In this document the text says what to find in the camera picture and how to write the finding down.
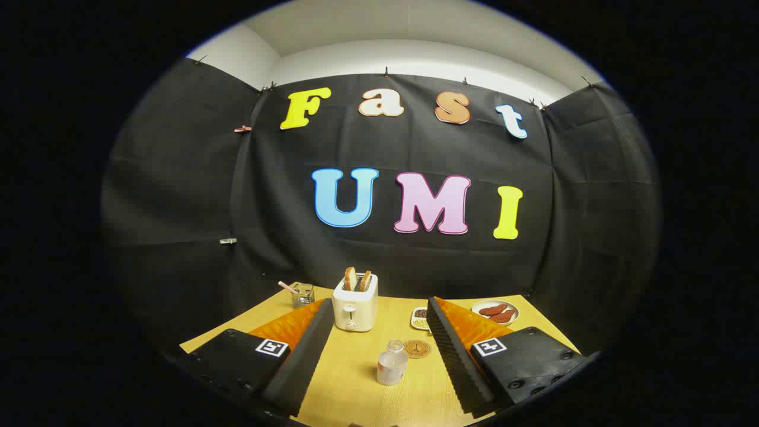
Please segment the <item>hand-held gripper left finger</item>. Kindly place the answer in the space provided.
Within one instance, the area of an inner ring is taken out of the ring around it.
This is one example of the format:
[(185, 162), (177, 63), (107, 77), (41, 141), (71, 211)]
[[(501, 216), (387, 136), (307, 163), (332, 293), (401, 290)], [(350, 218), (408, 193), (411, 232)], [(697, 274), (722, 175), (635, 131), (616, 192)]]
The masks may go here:
[(252, 332), (228, 328), (178, 367), (246, 410), (298, 416), (333, 323), (333, 301), (322, 298)]

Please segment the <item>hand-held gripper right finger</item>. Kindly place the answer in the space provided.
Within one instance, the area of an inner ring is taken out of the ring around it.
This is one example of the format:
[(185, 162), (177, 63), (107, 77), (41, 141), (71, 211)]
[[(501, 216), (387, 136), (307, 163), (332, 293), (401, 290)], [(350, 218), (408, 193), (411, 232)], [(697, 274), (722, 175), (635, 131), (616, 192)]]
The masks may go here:
[(513, 332), (438, 297), (429, 298), (428, 324), (459, 403), (474, 416), (529, 406), (594, 360), (540, 328)]

